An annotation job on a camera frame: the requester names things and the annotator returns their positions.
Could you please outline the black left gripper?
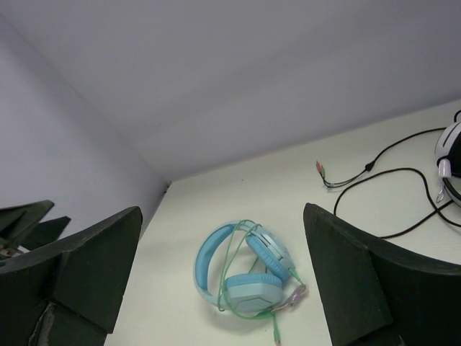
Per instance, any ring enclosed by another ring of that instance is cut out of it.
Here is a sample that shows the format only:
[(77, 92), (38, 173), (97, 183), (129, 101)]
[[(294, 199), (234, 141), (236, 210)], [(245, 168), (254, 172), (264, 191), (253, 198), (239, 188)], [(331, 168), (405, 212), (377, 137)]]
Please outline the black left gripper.
[(51, 200), (1, 208), (1, 260), (56, 241), (71, 222), (68, 216), (39, 223), (54, 207)]

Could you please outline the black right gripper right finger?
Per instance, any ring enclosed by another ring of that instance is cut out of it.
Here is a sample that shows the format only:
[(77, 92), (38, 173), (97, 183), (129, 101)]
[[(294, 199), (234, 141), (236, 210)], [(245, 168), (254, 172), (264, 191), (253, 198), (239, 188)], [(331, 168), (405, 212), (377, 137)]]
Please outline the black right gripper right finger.
[(333, 345), (459, 345), (460, 266), (308, 203), (305, 237)]

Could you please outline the light blue headphones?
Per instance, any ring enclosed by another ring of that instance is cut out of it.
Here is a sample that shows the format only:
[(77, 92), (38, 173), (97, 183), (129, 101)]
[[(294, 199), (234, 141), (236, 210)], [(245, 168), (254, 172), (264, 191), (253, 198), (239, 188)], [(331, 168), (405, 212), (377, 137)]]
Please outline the light blue headphones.
[(257, 314), (282, 305), (295, 263), (283, 242), (262, 225), (231, 221), (202, 243), (194, 284), (202, 298), (223, 311)]

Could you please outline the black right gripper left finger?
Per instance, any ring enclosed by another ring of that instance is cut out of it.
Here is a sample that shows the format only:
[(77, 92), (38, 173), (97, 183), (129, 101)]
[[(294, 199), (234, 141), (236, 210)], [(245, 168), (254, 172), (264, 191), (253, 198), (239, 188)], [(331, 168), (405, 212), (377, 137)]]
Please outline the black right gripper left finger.
[(103, 345), (113, 333), (143, 215), (126, 208), (1, 261), (2, 345)]

